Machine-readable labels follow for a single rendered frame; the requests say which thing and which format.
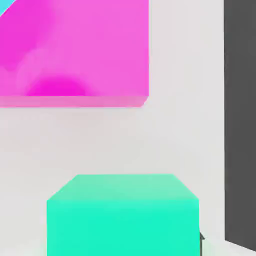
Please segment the small turquoise cube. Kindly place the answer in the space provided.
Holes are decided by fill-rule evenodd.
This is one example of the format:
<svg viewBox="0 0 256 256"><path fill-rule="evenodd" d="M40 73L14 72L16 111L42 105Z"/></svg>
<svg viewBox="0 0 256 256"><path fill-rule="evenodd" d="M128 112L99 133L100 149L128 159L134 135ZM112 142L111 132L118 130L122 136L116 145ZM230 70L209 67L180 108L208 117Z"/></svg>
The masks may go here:
<svg viewBox="0 0 256 256"><path fill-rule="evenodd" d="M47 256L200 256L199 199L173 174L80 174L46 213Z"/></svg>

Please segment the large magenta box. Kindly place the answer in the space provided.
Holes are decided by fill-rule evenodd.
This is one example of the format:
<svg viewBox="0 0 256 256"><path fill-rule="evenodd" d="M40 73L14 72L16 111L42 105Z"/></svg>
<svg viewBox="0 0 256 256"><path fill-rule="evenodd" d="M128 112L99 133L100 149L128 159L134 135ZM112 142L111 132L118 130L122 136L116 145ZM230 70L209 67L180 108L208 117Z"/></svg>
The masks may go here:
<svg viewBox="0 0 256 256"><path fill-rule="evenodd" d="M141 107L149 0L0 0L0 107Z"/></svg>

